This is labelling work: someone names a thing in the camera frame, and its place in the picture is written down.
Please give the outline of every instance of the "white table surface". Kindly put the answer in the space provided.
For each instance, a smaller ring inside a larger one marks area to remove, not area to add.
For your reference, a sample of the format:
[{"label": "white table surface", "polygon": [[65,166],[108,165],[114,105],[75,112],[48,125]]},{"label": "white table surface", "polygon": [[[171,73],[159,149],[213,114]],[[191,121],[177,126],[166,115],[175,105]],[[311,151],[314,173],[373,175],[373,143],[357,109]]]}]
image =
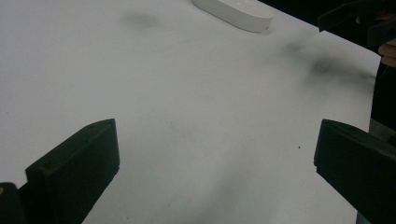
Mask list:
[{"label": "white table surface", "polygon": [[0,2],[0,181],[115,118],[85,224],[354,223],[316,174],[322,119],[368,130],[379,57],[275,10],[262,34],[190,0]]}]

